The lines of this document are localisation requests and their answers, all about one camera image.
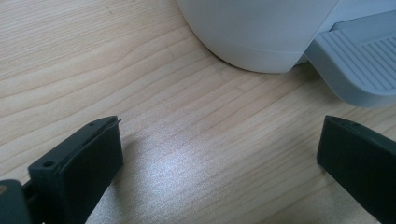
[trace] clamp jaw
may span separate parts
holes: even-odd
[[[33,162],[23,186],[0,181],[0,223],[84,223],[123,165],[119,122],[85,125]]]

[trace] wooden table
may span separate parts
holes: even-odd
[[[118,115],[124,166],[88,223],[376,223],[316,162],[325,115],[396,138],[396,107],[340,101],[309,63],[244,71],[175,1],[0,3],[0,178]]]

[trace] black plastic part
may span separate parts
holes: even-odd
[[[46,223],[85,223],[122,166],[118,123],[93,121],[29,166]]]
[[[383,224],[396,223],[396,143],[358,123],[327,116],[318,163]]]
[[[23,189],[17,180],[0,181],[0,223],[32,223]]]

